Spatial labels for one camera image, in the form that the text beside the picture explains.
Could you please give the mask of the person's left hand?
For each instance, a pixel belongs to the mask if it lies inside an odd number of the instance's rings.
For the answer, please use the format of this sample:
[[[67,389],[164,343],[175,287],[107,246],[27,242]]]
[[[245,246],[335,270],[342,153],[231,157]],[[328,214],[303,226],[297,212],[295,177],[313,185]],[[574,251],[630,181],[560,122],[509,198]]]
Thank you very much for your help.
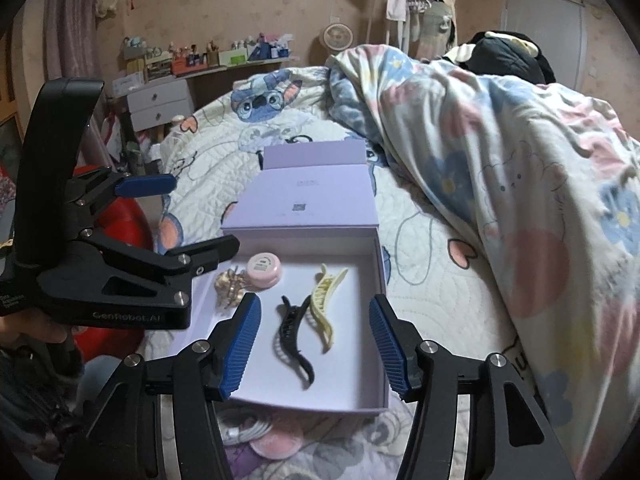
[[[2,316],[1,343],[16,344],[23,337],[30,337],[49,344],[60,344],[68,337],[68,328],[55,323],[38,309],[28,309]]]

